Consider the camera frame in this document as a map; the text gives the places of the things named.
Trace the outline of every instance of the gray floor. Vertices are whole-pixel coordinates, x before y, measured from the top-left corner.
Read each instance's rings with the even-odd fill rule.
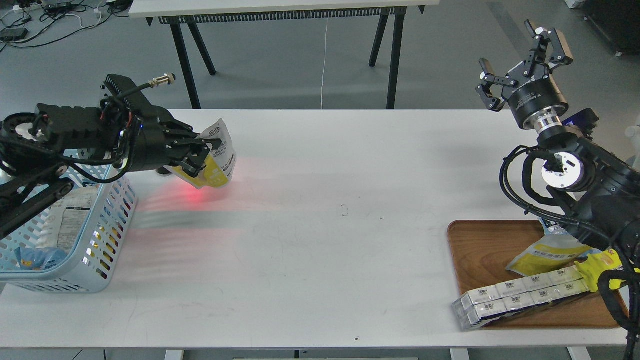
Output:
[[[87,0],[93,4],[98,1]],[[0,13],[7,7],[0,5]],[[595,141],[627,159],[634,155],[624,130],[640,115],[639,57],[617,58],[608,45],[562,0],[441,0],[424,15],[410,8],[404,27],[398,81],[398,109],[481,109],[474,91],[480,57],[492,61],[499,74],[517,64],[529,49],[525,19],[563,31],[575,57],[559,69],[556,81],[570,103],[570,113],[594,108],[601,116]],[[96,19],[83,14],[83,24]],[[203,108],[210,109],[382,109],[385,107],[390,60],[391,25],[378,65],[367,61],[377,25],[375,18],[290,20],[201,25],[218,75],[208,75],[193,40],[185,32]],[[27,25],[36,33],[42,25]],[[41,44],[78,29],[70,17],[44,33]],[[0,118],[33,111],[36,103],[96,106],[98,86],[106,74],[129,76],[137,83],[174,72],[180,65],[168,26],[147,26],[141,19],[110,19],[96,29],[36,49],[8,47],[0,53]],[[183,81],[169,88],[147,90],[153,104],[189,108]],[[535,134],[531,135],[532,143]],[[71,359],[79,350],[0,350],[0,359]],[[593,359],[621,357],[619,348],[593,348]],[[162,351],[110,350],[110,359],[160,359]],[[385,357],[388,352],[356,352],[354,356]],[[478,359],[568,359],[563,348],[484,349]],[[314,350],[301,357],[346,357],[344,351]],[[393,356],[448,359],[446,350],[402,352]],[[188,352],[186,359],[292,357],[286,352],[239,356],[237,352]],[[101,350],[85,350],[77,360],[101,359]]]

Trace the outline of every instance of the brown tray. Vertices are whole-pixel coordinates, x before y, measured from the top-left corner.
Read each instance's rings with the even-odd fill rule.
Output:
[[[543,235],[537,221],[458,220],[447,231],[460,295],[484,286],[522,276],[504,268]],[[495,328],[614,328],[618,324],[609,314],[598,293],[542,311],[501,319],[489,324]]]

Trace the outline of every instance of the table surface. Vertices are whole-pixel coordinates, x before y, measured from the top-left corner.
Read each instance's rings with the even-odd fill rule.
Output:
[[[440,0],[135,0],[131,17],[436,5]]]
[[[197,131],[225,120],[233,181],[198,191],[130,174],[140,203],[111,284],[82,295],[8,285],[0,347],[624,342],[621,329],[459,330],[447,226],[533,219],[497,182],[502,158],[536,139],[510,112],[172,112]]]

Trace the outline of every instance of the light blue basket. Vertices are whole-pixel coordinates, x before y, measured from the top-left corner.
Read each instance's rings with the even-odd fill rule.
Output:
[[[111,167],[83,169],[103,179],[117,174]],[[88,182],[71,168],[67,177],[76,183],[76,188]],[[0,282],[46,293],[97,293],[103,290],[113,276],[137,203],[126,177],[100,185],[95,204],[67,258],[47,270],[21,270],[15,249],[35,247],[49,213],[48,209],[43,211],[0,241]]]

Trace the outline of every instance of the black robotic arm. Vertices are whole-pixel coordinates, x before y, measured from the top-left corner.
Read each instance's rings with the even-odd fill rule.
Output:
[[[10,115],[1,123],[0,168],[10,176],[0,184],[0,238],[68,194],[74,182],[63,177],[73,168],[94,183],[110,183],[127,172],[181,167],[191,177],[205,168],[218,139],[198,133],[140,93],[175,81],[173,74],[141,86],[125,76],[108,75],[99,108],[37,104],[35,113]],[[119,168],[108,179],[82,165]]]
[[[525,26],[533,38],[525,60],[504,77],[495,75],[488,60],[480,59],[483,70],[476,87],[486,108],[500,111],[509,104],[520,129],[535,129],[538,145],[519,146],[509,154],[500,170],[500,187],[516,205],[563,227],[581,243],[596,249],[613,248],[624,271],[609,270],[602,274],[598,289],[614,319],[628,331],[625,359],[633,358],[634,345],[640,334],[640,275],[634,268],[640,262],[640,174],[624,161],[593,143],[591,134],[598,116],[585,109],[562,121],[568,103],[553,79],[560,65],[573,62],[564,35],[556,30]],[[547,61],[548,46],[553,53]],[[502,86],[500,98],[491,87]],[[538,204],[560,207],[563,213],[547,211],[519,196],[509,183],[509,166],[520,155],[526,155],[522,170],[522,187]],[[532,187],[533,164],[544,160],[542,178],[551,197],[543,197]],[[576,200],[571,193],[582,193]],[[622,279],[629,285],[629,316],[620,308],[609,290],[609,281]]]

